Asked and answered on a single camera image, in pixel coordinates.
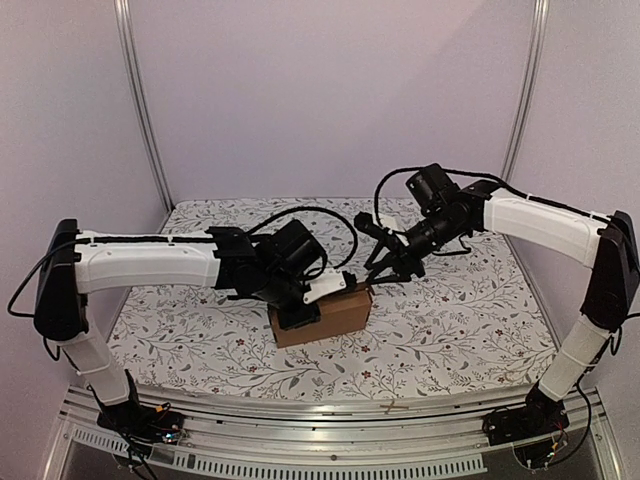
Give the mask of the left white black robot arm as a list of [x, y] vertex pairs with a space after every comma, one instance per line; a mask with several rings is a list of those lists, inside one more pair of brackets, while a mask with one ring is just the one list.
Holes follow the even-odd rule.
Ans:
[[131, 398], [124, 369], [91, 328], [89, 294], [120, 287], [212, 287], [267, 303], [284, 313], [291, 328], [315, 320], [316, 301], [344, 285], [322, 246], [298, 221], [271, 235], [211, 227], [182, 236], [130, 236], [81, 231], [76, 220], [66, 219], [27, 277], [38, 281], [29, 316], [37, 332], [71, 359], [128, 434], [141, 433], [149, 415]]

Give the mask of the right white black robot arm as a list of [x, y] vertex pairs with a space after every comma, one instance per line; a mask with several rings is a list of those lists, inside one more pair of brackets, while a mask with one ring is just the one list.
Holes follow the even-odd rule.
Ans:
[[539, 435], [554, 422], [555, 406], [634, 316], [630, 309], [639, 288], [639, 254], [631, 218], [622, 211], [606, 216], [525, 194], [490, 174], [471, 172], [472, 184], [460, 187], [452, 179], [455, 170], [437, 163], [404, 171], [423, 216], [420, 222], [400, 231], [383, 224], [377, 210], [355, 218], [356, 229], [376, 241], [365, 263], [369, 284], [421, 278], [425, 257], [475, 232], [525, 240], [590, 270], [578, 320], [517, 415], [524, 435]]

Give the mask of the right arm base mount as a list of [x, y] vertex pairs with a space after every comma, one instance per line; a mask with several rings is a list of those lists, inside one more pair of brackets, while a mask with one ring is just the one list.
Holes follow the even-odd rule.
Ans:
[[569, 426], [562, 400], [531, 391], [517, 408], [498, 408], [482, 417], [482, 431], [491, 446], [554, 433]]

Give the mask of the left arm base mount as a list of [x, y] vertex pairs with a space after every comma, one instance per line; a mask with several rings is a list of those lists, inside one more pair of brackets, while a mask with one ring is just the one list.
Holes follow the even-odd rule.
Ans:
[[176, 443], [184, 434], [186, 417], [165, 403], [149, 407], [134, 400], [105, 406], [97, 402], [100, 414], [97, 424], [129, 439], [154, 444]]

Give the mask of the brown cardboard paper box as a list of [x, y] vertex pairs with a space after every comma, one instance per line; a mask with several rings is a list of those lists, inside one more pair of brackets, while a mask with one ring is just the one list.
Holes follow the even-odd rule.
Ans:
[[372, 310], [372, 289], [362, 283], [354, 291], [336, 293], [317, 302], [319, 316], [316, 321], [284, 330], [279, 310], [268, 307], [268, 318], [278, 348], [300, 346], [363, 330]]

